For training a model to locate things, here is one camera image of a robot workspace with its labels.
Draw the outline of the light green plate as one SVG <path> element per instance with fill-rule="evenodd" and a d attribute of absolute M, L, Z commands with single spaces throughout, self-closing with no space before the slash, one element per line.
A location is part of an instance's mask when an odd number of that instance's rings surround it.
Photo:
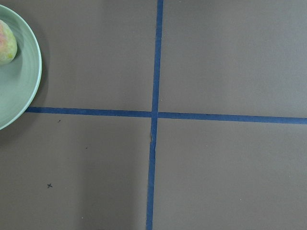
<path fill-rule="evenodd" d="M 0 128 L 4 129 L 34 99 L 42 75 L 42 56 L 35 34 L 20 15 L 1 5 L 0 19 L 12 30 L 18 47 L 14 60 L 0 67 Z"/>

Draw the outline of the pink green peach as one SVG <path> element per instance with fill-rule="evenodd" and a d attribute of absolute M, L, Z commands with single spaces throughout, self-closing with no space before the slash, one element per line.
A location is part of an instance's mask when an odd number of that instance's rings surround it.
<path fill-rule="evenodd" d="M 17 54 L 17 41 L 10 27 L 0 21 L 0 65 L 11 63 Z"/>

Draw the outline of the blue tape line crosswise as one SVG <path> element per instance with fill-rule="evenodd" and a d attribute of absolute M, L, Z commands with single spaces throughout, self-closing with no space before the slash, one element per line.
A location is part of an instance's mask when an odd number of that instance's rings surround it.
<path fill-rule="evenodd" d="M 279 117 L 279 116 L 252 116 L 252 115 L 219 115 L 198 113 L 174 113 L 174 112 L 148 112 L 128 110 L 99 110 L 81 108 L 53 108 L 53 107 L 28 107 L 28 113 L 65 114 L 65 115 L 94 115 L 94 116 L 119 116 L 119 117 L 142 117 L 180 120 L 208 120 L 229 122 L 252 122 L 272 124 L 305 125 L 306 118 Z"/>

